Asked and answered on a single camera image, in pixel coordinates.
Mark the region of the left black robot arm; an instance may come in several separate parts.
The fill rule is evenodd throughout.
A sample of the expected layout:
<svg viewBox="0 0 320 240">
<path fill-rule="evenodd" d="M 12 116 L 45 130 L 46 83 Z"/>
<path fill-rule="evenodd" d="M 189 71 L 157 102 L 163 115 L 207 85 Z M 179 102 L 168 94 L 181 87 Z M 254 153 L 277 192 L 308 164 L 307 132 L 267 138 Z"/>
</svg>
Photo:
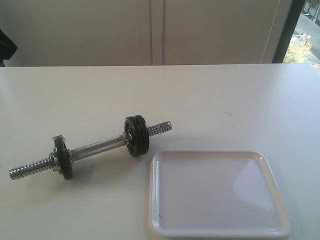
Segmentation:
<svg viewBox="0 0 320 240">
<path fill-rule="evenodd" d="M 10 60 L 17 50 L 17 45 L 0 30 L 0 66 L 5 67 L 4 61 Z"/>
</svg>

